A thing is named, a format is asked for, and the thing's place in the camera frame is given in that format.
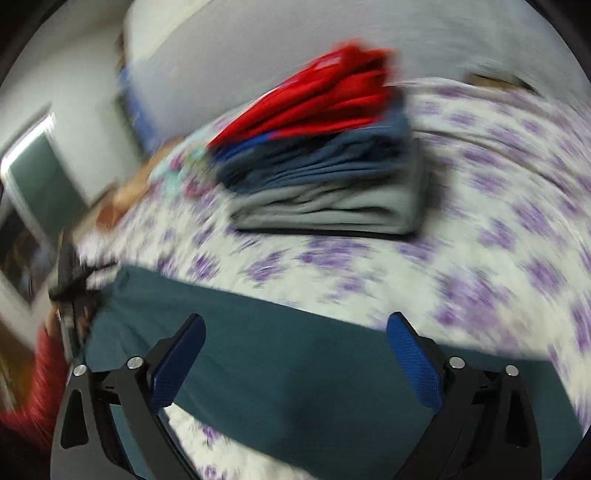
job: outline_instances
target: hand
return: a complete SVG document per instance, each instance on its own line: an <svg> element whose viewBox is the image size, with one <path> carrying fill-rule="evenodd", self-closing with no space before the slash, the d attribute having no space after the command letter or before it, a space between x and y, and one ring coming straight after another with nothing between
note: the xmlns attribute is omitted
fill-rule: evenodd
<svg viewBox="0 0 591 480"><path fill-rule="evenodd" d="M60 319L57 316L56 306L51 307L51 311L45 319L45 330L49 337L61 342Z"/></svg>
<svg viewBox="0 0 591 480"><path fill-rule="evenodd" d="M88 306L84 307L84 316L76 318L76 327L80 343L84 343L86 341L86 337L88 337L90 325L92 323L92 318L95 315L95 311L96 302L91 302Z"/></svg>

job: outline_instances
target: folded clothes stack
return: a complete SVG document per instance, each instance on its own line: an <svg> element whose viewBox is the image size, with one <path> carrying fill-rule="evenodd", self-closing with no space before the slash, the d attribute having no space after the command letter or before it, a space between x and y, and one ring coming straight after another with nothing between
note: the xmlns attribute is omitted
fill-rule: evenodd
<svg viewBox="0 0 591 480"><path fill-rule="evenodd" d="M210 144L238 229L401 235L424 216L428 162L388 52L348 44L283 82Z"/></svg>

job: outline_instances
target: folded gray shirt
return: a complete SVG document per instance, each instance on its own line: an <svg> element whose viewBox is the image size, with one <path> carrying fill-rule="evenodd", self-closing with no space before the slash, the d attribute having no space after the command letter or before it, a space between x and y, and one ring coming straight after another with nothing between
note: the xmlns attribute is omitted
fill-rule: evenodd
<svg viewBox="0 0 591 480"><path fill-rule="evenodd" d="M424 218L429 161L420 141L393 174L236 195L230 220L241 230L304 229L403 235Z"/></svg>

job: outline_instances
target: blue gripper pad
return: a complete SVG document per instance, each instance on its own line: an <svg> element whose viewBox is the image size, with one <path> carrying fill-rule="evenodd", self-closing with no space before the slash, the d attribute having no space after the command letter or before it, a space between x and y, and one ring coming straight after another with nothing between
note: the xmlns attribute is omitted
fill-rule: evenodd
<svg viewBox="0 0 591 480"><path fill-rule="evenodd" d="M437 412L443 405L441 376L423 351L420 338L400 312L388 319L386 335L415 395L421 404Z"/></svg>
<svg viewBox="0 0 591 480"><path fill-rule="evenodd" d="M194 315L152 375L150 411L153 414L172 404L205 343L205 337L205 321Z"/></svg>

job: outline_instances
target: folded blue shirt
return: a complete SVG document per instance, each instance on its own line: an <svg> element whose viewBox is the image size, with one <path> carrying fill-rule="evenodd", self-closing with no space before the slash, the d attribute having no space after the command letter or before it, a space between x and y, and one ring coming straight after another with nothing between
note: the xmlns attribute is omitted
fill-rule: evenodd
<svg viewBox="0 0 591 480"><path fill-rule="evenodd" d="M214 155L216 179L241 194L292 185L379 177L408 161L410 126L400 100L377 123L336 135L269 140L268 134Z"/></svg>

